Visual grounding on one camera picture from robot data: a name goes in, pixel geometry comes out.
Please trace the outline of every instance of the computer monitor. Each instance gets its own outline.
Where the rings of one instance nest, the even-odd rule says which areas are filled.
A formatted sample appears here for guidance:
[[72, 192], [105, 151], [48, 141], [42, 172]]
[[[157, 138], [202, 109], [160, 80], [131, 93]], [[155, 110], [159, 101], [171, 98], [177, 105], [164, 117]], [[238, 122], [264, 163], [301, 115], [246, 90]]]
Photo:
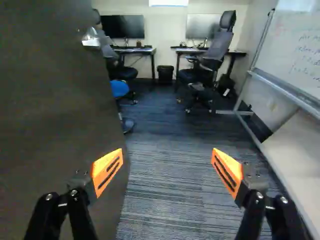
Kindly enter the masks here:
[[222, 14], [188, 14], [186, 20], [186, 39], [213, 39], [220, 30]]
[[143, 15], [101, 16], [102, 29], [112, 39], [144, 39], [145, 20]]

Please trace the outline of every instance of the gray panel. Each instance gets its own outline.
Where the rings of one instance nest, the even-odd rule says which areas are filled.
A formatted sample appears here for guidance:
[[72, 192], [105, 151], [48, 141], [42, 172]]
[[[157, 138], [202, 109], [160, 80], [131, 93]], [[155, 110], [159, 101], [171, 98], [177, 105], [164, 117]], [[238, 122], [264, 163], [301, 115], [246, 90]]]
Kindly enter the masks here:
[[302, 109], [320, 120], [320, 101], [301, 89], [282, 81], [258, 68], [248, 73], [256, 80], [262, 81], [277, 90]]
[[[124, 166], [89, 208], [99, 238], [114, 239], [130, 163], [104, 60], [81, 44], [91, 2], [0, 7], [0, 239], [22, 239], [42, 194], [64, 193], [75, 170], [123, 148]], [[70, 235], [66, 223], [60, 239]]]

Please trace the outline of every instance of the whiteboard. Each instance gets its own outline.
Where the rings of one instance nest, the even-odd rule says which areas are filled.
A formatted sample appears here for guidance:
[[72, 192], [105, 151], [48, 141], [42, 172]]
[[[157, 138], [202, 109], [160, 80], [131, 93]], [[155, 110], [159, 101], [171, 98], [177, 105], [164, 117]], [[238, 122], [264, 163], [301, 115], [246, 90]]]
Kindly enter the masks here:
[[303, 12], [281, 9], [283, 2], [274, 12], [254, 67], [320, 100], [320, 0]]

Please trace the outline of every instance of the trash can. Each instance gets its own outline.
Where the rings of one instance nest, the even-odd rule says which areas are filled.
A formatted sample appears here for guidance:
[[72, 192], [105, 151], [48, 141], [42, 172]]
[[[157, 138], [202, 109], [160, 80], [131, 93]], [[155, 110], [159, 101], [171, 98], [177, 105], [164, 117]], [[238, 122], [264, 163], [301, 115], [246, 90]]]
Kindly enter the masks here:
[[174, 73], [174, 66], [169, 65], [159, 65], [157, 67], [159, 81], [158, 83], [161, 85], [169, 85], [172, 84], [172, 76]]

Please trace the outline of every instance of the desk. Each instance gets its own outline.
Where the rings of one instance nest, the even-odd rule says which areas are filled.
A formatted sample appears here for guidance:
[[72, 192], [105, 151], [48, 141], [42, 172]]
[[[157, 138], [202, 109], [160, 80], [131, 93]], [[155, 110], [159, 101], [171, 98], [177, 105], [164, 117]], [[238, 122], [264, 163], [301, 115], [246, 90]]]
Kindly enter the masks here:
[[[179, 74], [179, 67], [180, 67], [180, 57], [182, 55], [201, 55], [205, 53], [207, 50], [200, 50], [197, 48], [173, 48], [176, 53], [176, 68], [175, 68], [175, 77], [178, 77]], [[234, 67], [236, 58], [245, 57], [247, 55], [244, 51], [238, 51], [238, 50], [229, 50], [226, 53], [227, 56], [231, 56], [231, 61], [228, 67], [228, 70], [226, 72], [226, 75], [230, 77], [230, 74], [232, 72], [232, 68]]]
[[148, 55], [151, 57], [151, 72], [152, 72], [152, 85], [156, 84], [156, 73], [155, 73], [155, 53], [157, 51], [156, 48], [113, 48], [113, 50], [119, 54], [125, 62], [125, 55]]

